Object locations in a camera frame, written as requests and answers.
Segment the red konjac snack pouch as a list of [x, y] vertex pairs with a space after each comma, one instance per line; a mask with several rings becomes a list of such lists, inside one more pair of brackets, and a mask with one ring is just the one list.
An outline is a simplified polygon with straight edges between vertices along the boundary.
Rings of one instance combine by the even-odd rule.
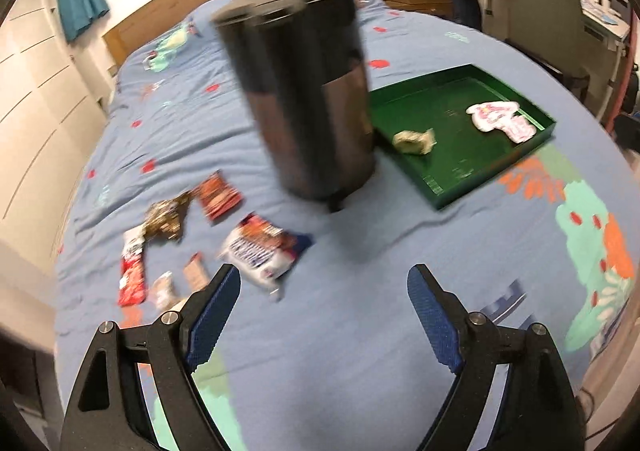
[[124, 233], [124, 247], [120, 257], [120, 279], [118, 281], [118, 301], [120, 307], [140, 305], [146, 298], [144, 276], [145, 231], [139, 225]]

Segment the green tray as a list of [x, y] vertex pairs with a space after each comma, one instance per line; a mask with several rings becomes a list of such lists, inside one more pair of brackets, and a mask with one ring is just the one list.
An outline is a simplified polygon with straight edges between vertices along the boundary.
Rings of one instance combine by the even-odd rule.
[[[440, 210], [489, 182], [551, 138], [555, 120], [494, 75], [473, 66], [454, 67], [376, 89], [370, 97], [375, 140], [416, 189]], [[480, 130], [479, 119], [497, 119], [500, 110], [522, 119], [529, 138], [516, 142], [504, 130]], [[393, 137], [431, 130], [427, 154], [408, 154]]]

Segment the blue patterned bedsheet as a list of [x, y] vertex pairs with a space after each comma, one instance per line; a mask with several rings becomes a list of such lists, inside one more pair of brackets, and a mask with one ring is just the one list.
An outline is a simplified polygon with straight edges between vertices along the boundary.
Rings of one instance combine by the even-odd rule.
[[430, 267], [463, 304], [508, 327], [550, 330], [585, 401], [594, 440], [639, 384], [639, 186], [616, 145], [564, 87], [480, 32], [364, 0], [358, 12], [370, 85], [473, 64], [555, 120], [552, 139], [466, 197], [435, 210], [396, 163], [330, 213], [287, 193], [273, 171], [210, 16], [154, 67], [156, 46], [119, 70], [104, 134], [70, 211], [58, 275], [56, 374], [68, 397], [98, 325], [155, 319], [151, 303], [120, 309], [125, 232], [148, 207], [215, 172], [243, 194], [221, 223], [189, 208], [179, 242], [146, 245], [145, 277], [190, 287], [235, 224], [257, 213], [311, 235], [280, 301], [244, 283], [209, 363], [196, 371], [207, 408], [235, 450], [412, 450], [452, 376], [439, 364], [407, 294], [409, 269]]

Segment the gold brown snack bag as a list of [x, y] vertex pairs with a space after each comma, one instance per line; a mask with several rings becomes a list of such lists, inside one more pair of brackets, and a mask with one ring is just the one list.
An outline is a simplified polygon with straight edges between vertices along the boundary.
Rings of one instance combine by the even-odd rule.
[[190, 191], [153, 203], [145, 213], [143, 233], [146, 241], [160, 239], [180, 242], [183, 224], [192, 200]]

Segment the olive candy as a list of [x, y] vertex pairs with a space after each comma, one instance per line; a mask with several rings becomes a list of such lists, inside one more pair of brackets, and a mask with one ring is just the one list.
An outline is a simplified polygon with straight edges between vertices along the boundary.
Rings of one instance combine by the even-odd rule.
[[392, 139], [393, 147], [400, 153], [412, 156], [426, 156], [431, 153], [437, 144], [433, 130], [415, 132], [414, 130], [401, 130]]

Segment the white blue cookie bag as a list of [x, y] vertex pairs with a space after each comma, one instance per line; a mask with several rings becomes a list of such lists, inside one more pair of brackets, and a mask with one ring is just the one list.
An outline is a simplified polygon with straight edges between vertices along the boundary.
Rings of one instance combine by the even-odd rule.
[[243, 279], [280, 301], [282, 277], [313, 244], [310, 234], [283, 229], [251, 212], [227, 235], [218, 255]]

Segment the dark cylindrical trash bin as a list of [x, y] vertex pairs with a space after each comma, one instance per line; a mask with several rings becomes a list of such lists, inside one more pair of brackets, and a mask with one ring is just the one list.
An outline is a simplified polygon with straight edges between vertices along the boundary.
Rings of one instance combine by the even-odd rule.
[[232, 0], [212, 25], [281, 185], [338, 211], [375, 167], [355, 0]]

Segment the clear wafer biscuit pack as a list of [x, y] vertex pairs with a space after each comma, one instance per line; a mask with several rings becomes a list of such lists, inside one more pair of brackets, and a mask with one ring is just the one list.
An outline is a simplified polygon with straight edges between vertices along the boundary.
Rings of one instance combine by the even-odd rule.
[[210, 277], [204, 265], [201, 252], [197, 252], [191, 256], [189, 263], [183, 267], [183, 275], [186, 281], [188, 281], [193, 293], [201, 291], [201, 289], [208, 286]]

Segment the dark red snack packet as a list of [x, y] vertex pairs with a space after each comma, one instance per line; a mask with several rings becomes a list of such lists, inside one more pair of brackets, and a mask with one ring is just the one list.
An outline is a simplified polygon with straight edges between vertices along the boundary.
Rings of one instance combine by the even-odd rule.
[[240, 206], [244, 200], [242, 193], [232, 186], [222, 171], [216, 171], [193, 189], [193, 195], [206, 218], [217, 223]]

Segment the pink cartoon snack bag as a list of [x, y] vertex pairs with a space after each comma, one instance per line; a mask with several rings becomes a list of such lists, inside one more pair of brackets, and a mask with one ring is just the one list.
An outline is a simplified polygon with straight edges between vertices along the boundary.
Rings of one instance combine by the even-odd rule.
[[514, 144], [522, 144], [532, 139], [537, 130], [518, 111], [520, 111], [520, 105], [515, 101], [487, 101], [472, 104], [465, 110], [480, 132], [489, 133], [500, 130]]

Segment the grey desk chair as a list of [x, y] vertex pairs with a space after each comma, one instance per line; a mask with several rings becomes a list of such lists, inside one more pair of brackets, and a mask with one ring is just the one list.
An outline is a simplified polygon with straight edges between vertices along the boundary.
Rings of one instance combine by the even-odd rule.
[[579, 0], [509, 0], [506, 42], [586, 101], [590, 75]]

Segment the white wardrobe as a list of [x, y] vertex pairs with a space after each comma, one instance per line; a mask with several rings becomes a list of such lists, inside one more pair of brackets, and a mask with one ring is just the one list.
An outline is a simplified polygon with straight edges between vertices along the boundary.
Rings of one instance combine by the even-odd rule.
[[15, 0], [1, 26], [1, 239], [50, 275], [106, 123], [47, 0]]

